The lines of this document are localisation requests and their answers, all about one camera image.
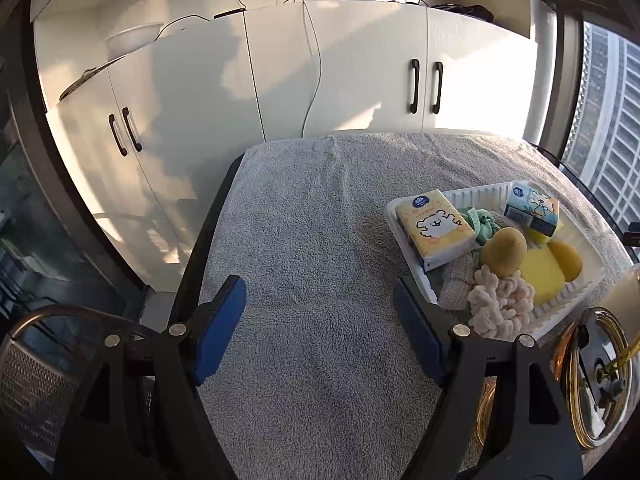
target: green cloth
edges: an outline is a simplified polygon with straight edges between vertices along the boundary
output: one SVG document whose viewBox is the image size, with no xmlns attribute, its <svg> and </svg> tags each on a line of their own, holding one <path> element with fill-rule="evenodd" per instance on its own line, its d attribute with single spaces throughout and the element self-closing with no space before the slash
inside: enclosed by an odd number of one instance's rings
<svg viewBox="0 0 640 480">
<path fill-rule="evenodd" d="M 480 245 L 484 245 L 489 238 L 500 230 L 500 226 L 495 223 L 494 216 L 486 209 L 463 207 L 458 211 L 462 218 L 466 220 L 466 223 L 476 232 L 476 242 Z"/>
</svg>

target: white cabinet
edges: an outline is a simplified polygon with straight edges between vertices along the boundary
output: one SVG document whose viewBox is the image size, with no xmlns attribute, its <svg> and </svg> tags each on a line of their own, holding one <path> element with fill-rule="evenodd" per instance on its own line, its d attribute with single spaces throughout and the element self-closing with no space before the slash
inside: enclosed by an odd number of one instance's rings
<svg viewBox="0 0 640 480">
<path fill-rule="evenodd" d="M 264 142 L 243 16 L 193 25 L 108 71 L 132 154 L 190 252 L 229 165 Z"/>
<path fill-rule="evenodd" d="M 341 130 L 419 132 L 426 9 L 339 0 L 307 0 L 306 5 L 318 35 L 322 78 L 305 136 Z M 313 37 L 313 30 L 308 33 Z"/>
<path fill-rule="evenodd" d="M 47 120 L 80 196 L 118 252 L 155 290 L 176 291 L 188 258 L 126 137 L 107 71 Z"/>
<path fill-rule="evenodd" d="M 266 140 L 302 137 L 319 75 L 319 57 L 301 2 L 248 10 L 246 34 Z"/>
<path fill-rule="evenodd" d="M 521 139 L 536 71 L 536 42 L 452 12 L 428 9 L 427 13 L 423 131 L 477 130 Z M 440 110 L 435 113 L 438 103 Z"/>
</svg>

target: window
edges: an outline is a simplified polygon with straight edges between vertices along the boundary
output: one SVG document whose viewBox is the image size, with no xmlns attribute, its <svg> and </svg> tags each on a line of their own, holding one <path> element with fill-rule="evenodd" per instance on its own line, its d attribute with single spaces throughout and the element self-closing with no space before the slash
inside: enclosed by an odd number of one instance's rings
<svg viewBox="0 0 640 480">
<path fill-rule="evenodd" d="M 640 47 L 584 23 L 581 79 L 562 162 L 624 231 L 640 214 Z"/>
</svg>

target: table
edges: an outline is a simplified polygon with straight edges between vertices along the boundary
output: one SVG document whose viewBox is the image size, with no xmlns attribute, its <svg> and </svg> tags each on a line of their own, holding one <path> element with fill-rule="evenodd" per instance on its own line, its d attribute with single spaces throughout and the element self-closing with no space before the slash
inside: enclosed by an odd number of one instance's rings
<svg viewBox="0 0 640 480">
<path fill-rule="evenodd" d="M 420 369 L 391 293 L 408 268 L 382 215 L 399 196 L 508 180 L 544 183 L 606 275 L 542 338 L 597 304 L 631 261 L 607 223 L 524 142 L 465 134 L 355 134 L 248 150 L 209 251 L 200 300 L 229 274 L 248 287 L 218 373 L 199 388 L 240 478 L 399 478 L 439 389 Z M 640 370 L 634 361 L 636 373 Z M 632 412 L 638 387 L 631 395 Z M 583 456 L 585 471 L 604 448 Z M 466 466 L 477 460 L 470 444 Z"/>
</svg>

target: white bowl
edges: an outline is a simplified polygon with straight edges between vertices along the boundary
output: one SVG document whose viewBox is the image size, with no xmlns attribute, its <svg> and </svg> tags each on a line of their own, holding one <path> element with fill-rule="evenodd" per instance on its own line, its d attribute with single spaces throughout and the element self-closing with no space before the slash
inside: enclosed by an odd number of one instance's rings
<svg viewBox="0 0 640 480">
<path fill-rule="evenodd" d="M 152 43 L 160 33 L 164 23 L 147 23 L 123 30 L 107 38 L 107 55 L 109 61 L 130 54 L 146 44 Z"/>
</svg>

